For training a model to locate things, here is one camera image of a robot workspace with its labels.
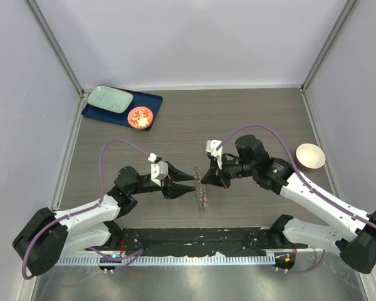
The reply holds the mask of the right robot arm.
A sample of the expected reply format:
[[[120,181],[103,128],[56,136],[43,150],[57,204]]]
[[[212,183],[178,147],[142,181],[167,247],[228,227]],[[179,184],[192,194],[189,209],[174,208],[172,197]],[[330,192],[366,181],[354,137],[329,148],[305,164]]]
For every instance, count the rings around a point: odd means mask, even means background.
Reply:
[[[339,256],[350,268],[369,274],[376,265],[376,211],[368,213],[317,186],[284,159],[269,156],[253,135],[235,141],[237,155],[225,154],[220,140],[209,140],[209,170],[201,183],[229,188],[233,179],[252,178],[261,188],[306,208],[326,224],[311,224],[291,216],[276,220],[271,242],[321,248]]]

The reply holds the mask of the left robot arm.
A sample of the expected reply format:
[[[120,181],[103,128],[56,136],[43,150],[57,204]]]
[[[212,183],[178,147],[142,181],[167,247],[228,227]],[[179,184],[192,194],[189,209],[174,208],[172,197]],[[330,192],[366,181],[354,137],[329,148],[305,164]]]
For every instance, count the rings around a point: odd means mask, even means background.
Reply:
[[[121,229],[116,219],[138,204],[136,194],[161,192],[165,199],[176,199],[193,192],[186,185],[194,176],[167,161],[150,165],[150,173],[141,175],[133,167],[119,170],[114,186],[96,201],[64,211],[41,208],[31,217],[13,241],[22,259],[21,273],[29,280],[50,270],[59,259],[90,247],[116,249]]]

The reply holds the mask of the large metal keyring with rings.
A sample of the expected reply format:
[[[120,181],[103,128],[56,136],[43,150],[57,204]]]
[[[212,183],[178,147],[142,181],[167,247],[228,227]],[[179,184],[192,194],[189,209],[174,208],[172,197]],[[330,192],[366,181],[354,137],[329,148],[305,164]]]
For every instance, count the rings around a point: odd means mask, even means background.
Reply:
[[[202,209],[202,205],[208,204],[207,195],[206,195],[206,189],[203,184],[201,184],[201,170],[198,167],[194,167],[193,170],[193,176],[194,176],[194,185],[196,189],[196,198],[198,202],[198,206],[200,210]]]

